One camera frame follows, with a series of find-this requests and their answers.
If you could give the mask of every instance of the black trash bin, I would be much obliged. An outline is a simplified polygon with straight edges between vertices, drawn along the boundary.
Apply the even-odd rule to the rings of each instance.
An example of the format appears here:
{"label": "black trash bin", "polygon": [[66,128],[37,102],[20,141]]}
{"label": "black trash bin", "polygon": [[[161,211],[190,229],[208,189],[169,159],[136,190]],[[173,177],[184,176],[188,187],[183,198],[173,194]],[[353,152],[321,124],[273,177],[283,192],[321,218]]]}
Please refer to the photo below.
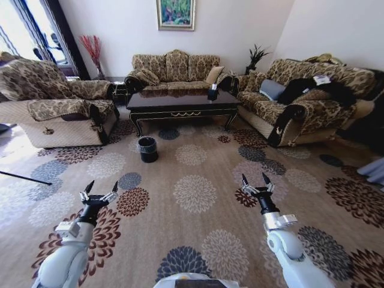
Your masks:
{"label": "black trash bin", "polygon": [[137,148],[143,162],[151,163],[157,160],[157,146],[154,138],[148,136],[141,137],[137,141]]}

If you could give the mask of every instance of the coffee table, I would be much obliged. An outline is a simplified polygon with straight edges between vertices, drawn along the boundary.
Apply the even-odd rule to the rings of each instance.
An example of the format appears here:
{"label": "coffee table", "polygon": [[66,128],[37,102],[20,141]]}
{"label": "coffee table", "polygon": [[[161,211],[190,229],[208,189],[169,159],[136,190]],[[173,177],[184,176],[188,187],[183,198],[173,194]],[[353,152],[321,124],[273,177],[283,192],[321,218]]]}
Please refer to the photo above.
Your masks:
{"label": "coffee table", "polygon": [[238,114],[240,102],[226,91],[219,90],[217,99],[208,100],[208,90],[189,91],[146,91],[133,94],[127,101],[131,110],[130,119],[142,136],[140,120],[191,118],[206,116],[228,116],[225,129],[228,130]]}

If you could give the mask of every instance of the painting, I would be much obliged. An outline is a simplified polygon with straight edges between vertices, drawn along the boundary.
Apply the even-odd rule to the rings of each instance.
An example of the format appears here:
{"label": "painting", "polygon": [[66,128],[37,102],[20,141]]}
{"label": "painting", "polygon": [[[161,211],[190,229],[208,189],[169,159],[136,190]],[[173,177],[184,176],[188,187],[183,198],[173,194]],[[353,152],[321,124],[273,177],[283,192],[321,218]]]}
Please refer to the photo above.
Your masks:
{"label": "painting", "polygon": [[196,0],[156,0],[159,30],[194,31]]}

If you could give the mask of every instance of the patterned carpet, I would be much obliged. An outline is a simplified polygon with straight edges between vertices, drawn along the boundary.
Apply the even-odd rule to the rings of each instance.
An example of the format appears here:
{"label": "patterned carpet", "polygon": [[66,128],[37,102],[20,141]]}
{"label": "patterned carpet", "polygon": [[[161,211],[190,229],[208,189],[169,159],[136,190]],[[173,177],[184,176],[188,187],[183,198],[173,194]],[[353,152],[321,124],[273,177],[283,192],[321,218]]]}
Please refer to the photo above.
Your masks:
{"label": "patterned carpet", "polygon": [[266,245],[258,203],[239,190],[265,172],[273,199],[296,214],[293,230],[305,251],[337,287],[384,287],[384,194],[356,173],[373,155],[348,142],[274,149],[236,119],[152,121],[159,159],[141,162],[136,134],[122,120],[104,147],[33,148],[16,127],[0,137],[0,170],[51,186],[0,175],[1,287],[30,287],[47,255],[60,245],[53,232],[73,220],[78,192],[119,198],[99,214],[81,287],[152,287],[177,272],[205,273],[243,286],[285,287]]}

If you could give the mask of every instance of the sofa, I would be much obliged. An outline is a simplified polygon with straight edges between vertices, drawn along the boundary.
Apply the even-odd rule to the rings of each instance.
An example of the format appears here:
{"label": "sofa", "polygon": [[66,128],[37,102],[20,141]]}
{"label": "sofa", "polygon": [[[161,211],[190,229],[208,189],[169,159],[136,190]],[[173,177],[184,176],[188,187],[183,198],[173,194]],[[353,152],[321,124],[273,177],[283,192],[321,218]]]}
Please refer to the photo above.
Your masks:
{"label": "sofa", "polygon": [[10,60],[0,67],[0,122],[19,124],[37,148],[105,145],[119,118],[111,90],[69,82],[49,61]]}
{"label": "sofa", "polygon": [[[128,94],[145,91],[145,95],[180,95],[193,94],[207,90],[211,84],[205,82],[207,75],[214,66],[219,66],[220,58],[215,55],[189,55],[180,50],[168,52],[165,55],[137,54],[132,57],[134,71],[148,69],[153,72],[160,83],[155,86],[146,86],[131,72],[125,79]],[[230,86],[231,78],[221,73],[216,81],[220,87]]]}
{"label": "sofa", "polygon": [[[343,107],[326,93],[313,89],[293,103],[283,105],[259,91],[265,79],[287,86],[293,79],[316,75],[327,75],[350,88],[357,102]],[[362,68],[278,59],[267,73],[251,71],[250,75],[236,76],[234,90],[242,103],[240,116],[267,138],[271,146],[295,146],[332,140],[338,129],[346,129],[367,116],[374,103],[364,99],[371,98],[369,94],[375,83],[374,73]]]}

